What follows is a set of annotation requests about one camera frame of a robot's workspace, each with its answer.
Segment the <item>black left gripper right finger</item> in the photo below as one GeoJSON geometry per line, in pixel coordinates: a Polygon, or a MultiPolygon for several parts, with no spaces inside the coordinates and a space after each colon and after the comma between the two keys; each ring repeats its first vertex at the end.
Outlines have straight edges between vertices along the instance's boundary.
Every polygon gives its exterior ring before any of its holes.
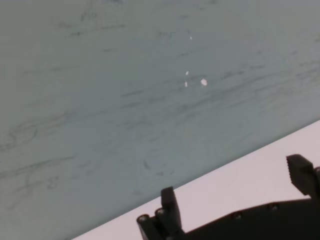
{"type": "Polygon", "coordinates": [[[311,198],[320,197],[320,168],[300,154],[286,157],[291,183],[303,194],[311,198]]]}

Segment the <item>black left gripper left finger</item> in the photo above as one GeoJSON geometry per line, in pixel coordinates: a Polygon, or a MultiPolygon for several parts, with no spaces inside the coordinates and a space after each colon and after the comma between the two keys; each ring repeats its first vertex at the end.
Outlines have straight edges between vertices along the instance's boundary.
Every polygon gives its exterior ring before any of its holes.
{"type": "Polygon", "coordinates": [[[143,240],[185,240],[186,233],[182,229],[180,209],[174,188],[167,187],[160,192],[161,207],[153,216],[140,215],[137,225],[143,240]]]}

